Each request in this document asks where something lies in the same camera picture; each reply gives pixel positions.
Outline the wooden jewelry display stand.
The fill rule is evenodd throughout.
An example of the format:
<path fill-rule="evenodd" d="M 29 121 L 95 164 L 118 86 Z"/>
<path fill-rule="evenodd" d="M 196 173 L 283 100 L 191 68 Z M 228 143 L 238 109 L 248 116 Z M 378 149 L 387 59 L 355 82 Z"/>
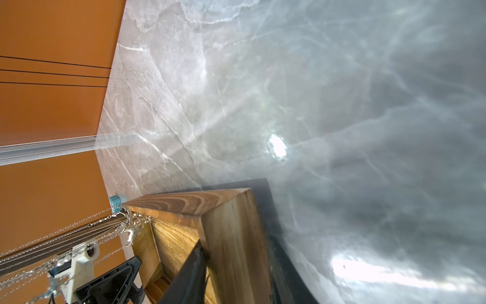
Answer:
<path fill-rule="evenodd" d="M 158 303 L 196 243 L 207 257 L 204 303 L 270 303 L 266 236 L 248 188 L 145 195 L 123 210 L 99 212 L 1 255 L 1 301 L 65 303 L 53 297 L 48 272 L 62 254 L 94 244 L 94 279 L 134 256 L 142 303 Z"/>

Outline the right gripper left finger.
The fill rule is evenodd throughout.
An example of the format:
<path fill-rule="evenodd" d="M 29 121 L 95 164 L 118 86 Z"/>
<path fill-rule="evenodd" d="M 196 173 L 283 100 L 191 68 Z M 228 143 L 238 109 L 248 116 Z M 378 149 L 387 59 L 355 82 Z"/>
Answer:
<path fill-rule="evenodd" d="M 146 293 L 134 283 L 142 264 L 142 260 L 134 256 L 77 288 L 73 293 L 76 303 L 142 303 Z"/>

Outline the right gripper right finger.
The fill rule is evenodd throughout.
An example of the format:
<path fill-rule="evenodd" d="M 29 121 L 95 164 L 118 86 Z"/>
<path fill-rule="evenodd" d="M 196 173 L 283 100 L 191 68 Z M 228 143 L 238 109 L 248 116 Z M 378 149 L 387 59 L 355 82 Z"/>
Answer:
<path fill-rule="evenodd" d="M 158 303 L 204 303 L 206 273 L 207 257 L 201 242 L 198 241 Z"/>

